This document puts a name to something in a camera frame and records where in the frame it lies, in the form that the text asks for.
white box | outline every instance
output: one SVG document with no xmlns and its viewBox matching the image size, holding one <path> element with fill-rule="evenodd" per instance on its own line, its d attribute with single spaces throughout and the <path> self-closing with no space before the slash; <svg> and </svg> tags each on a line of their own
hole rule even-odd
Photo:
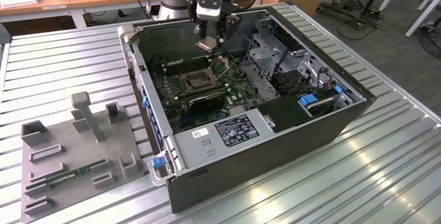
<svg viewBox="0 0 441 224">
<path fill-rule="evenodd" d="M 36 0 L 0 0 L 1 8 L 12 8 L 17 6 L 26 6 L 37 4 Z"/>
</svg>

aluminum extrusion table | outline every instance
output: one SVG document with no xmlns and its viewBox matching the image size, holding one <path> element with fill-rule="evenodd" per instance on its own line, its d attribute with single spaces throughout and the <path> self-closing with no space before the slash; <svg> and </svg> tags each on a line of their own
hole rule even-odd
<svg viewBox="0 0 441 224">
<path fill-rule="evenodd" d="M 327 146 L 172 214 L 149 175 L 34 223 L 434 223 L 441 221 L 441 120 L 294 6 L 274 6 L 378 96 Z M 18 222 L 20 123 L 71 118 L 69 94 L 92 111 L 127 107 L 141 157 L 152 154 L 124 69 L 116 26 L 13 37 L 0 73 L 0 222 Z"/>
</svg>

blue tab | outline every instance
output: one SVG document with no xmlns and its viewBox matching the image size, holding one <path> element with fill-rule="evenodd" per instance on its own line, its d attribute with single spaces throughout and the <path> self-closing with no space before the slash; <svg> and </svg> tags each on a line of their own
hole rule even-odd
<svg viewBox="0 0 441 224">
<path fill-rule="evenodd" d="M 308 105 L 311 103 L 316 102 L 316 97 L 312 94 L 307 94 L 300 97 L 300 103 L 302 105 Z"/>
<path fill-rule="evenodd" d="M 343 91 L 342 88 L 340 88 L 339 86 L 335 86 L 335 87 L 334 87 L 334 90 L 335 90 L 336 93 L 340 93 L 340 92 Z"/>
<path fill-rule="evenodd" d="M 147 96 L 144 96 L 143 98 L 143 107 L 147 107 L 148 106 L 148 100 L 147 100 Z"/>
<path fill-rule="evenodd" d="M 163 167 L 165 164 L 167 164 L 167 160 L 164 157 L 153 158 L 151 161 L 151 165 L 153 169 Z"/>
</svg>

warning sticker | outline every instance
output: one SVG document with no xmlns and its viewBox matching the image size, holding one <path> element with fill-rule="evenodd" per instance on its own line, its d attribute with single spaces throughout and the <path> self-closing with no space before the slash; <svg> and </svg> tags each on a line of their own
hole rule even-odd
<svg viewBox="0 0 441 224">
<path fill-rule="evenodd" d="M 227 147 L 238 145 L 248 139 L 259 136 L 247 115 L 231 118 L 214 126 Z"/>
</svg>

gray carpet floor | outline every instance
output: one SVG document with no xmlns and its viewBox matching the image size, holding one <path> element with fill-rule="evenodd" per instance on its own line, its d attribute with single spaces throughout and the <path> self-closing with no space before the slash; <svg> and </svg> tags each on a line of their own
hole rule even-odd
<svg viewBox="0 0 441 224">
<path fill-rule="evenodd" d="M 382 1 L 375 0 L 373 6 L 379 7 Z M 422 13 L 417 10 L 421 2 L 422 0 L 391 0 L 382 13 L 385 20 L 378 29 L 359 41 L 348 40 L 336 33 L 336 27 L 348 21 L 350 17 L 326 10 L 323 14 L 315 15 L 315 20 L 386 76 L 441 115 L 441 61 L 423 50 L 419 31 L 410 38 L 405 37 L 407 29 Z M 427 20 L 434 21 L 439 16 L 441 12 L 434 10 Z M 362 30 L 356 30 L 355 25 L 346 25 L 340 28 L 340 33 L 347 37 L 358 38 L 371 29 L 371 26 L 365 26 Z M 441 45 L 441 35 L 434 40 Z M 423 44 L 431 53 L 441 55 L 426 38 L 423 38 Z"/>
</svg>

